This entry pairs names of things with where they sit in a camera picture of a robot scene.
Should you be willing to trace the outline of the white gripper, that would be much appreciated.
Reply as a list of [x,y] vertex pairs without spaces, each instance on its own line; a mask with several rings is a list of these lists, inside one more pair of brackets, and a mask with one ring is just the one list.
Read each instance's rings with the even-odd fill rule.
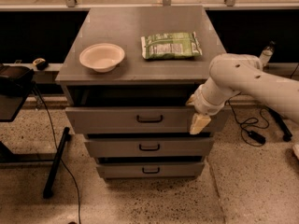
[[195,110],[198,112],[192,117],[190,134],[199,134],[211,121],[210,116],[218,114],[224,107],[224,102],[221,102],[219,105],[213,105],[210,103],[204,97],[203,90],[204,86],[200,85],[185,103],[185,105],[193,105]]

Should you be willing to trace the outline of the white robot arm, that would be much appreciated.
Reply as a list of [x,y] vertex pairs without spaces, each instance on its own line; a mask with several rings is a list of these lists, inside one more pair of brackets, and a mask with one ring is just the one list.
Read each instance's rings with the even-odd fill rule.
[[190,134],[199,134],[233,96],[243,92],[280,115],[299,123],[299,82],[265,73],[253,55],[222,54],[209,65],[209,78],[189,98],[193,105]]

